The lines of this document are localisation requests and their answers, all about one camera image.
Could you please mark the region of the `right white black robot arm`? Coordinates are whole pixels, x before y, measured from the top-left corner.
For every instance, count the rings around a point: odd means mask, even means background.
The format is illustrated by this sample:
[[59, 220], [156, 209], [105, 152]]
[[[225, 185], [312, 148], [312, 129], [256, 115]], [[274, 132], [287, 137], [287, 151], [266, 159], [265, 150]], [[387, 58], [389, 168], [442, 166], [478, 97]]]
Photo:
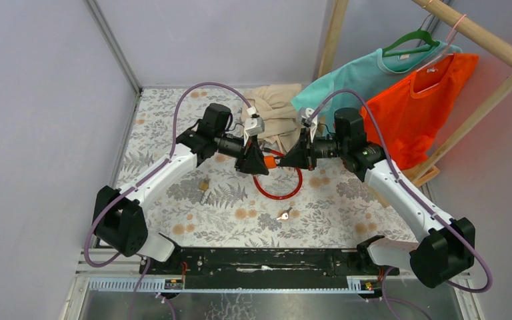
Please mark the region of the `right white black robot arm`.
[[312, 170], [318, 159], [340, 158], [344, 168], [385, 200], [412, 230], [416, 242], [372, 237], [357, 246], [355, 264], [371, 275], [380, 267], [412, 271], [426, 287], [435, 288], [474, 265], [475, 227], [454, 219], [432, 203], [397, 168], [377, 143], [367, 139], [358, 110], [335, 113], [335, 134], [316, 137], [314, 110], [298, 111], [299, 138], [278, 165]]

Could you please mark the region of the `red cable lock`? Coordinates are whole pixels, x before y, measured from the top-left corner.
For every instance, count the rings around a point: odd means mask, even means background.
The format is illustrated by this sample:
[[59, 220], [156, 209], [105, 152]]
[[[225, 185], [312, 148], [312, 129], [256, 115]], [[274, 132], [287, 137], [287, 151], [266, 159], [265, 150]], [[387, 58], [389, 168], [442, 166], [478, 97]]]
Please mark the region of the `red cable lock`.
[[[276, 160], [280, 160], [284, 154], [280, 151], [272, 150], [268, 147], [263, 148], [263, 152], [267, 153], [267, 155], [272, 155], [276, 158]], [[272, 199], [272, 200], [286, 200], [290, 199], [298, 192], [300, 192], [303, 186], [303, 174], [300, 169], [289, 169], [293, 172], [292, 178], [297, 178], [297, 182], [285, 182], [282, 181], [281, 178], [287, 178], [286, 175], [282, 175], [279, 177], [275, 177], [273, 181], [270, 181], [264, 187], [260, 184], [258, 176], [253, 176], [253, 182], [255, 184], [256, 189], [263, 196]]]

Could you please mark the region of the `silver key pair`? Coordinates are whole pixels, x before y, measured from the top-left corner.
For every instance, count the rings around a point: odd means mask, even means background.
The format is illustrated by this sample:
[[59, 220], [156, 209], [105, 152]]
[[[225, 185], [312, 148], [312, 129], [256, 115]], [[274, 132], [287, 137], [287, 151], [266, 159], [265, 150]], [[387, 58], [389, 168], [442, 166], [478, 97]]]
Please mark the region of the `silver key pair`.
[[288, 220], [289, 219], [289, 214], [290, 214], [292, 209], [293, 209], [292, 207], [289, 207], [288, 209], [280, 212], [280, 214], [278, 215], [276, 220], [278, 220], [278, 221], [286, 221], [286, 220]]

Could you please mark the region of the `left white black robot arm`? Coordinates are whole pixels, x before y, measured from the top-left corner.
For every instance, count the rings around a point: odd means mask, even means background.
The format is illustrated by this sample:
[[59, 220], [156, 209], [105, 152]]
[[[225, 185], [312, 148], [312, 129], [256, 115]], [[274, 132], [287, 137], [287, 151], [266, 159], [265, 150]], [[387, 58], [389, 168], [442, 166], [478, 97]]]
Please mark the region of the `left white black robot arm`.
[[92, 234], [120, 255], [154, 259], [155, 266], [165, 274], [178, 270], [180, 257], [174, 252], [176, 245], [150, 230], [145, 214], [170, 186], [216, 153], [235, 158], [238, 172], [268, 174], [257, 139], [265, 124], [255, 108], [248, 112], [243, 136], [236, 137], [227, 132], [231, 110], [210, 104], [196, 125], [178, 135], [170, 151], [142, 174], [119, 189], [103, 187], [95, 202]]

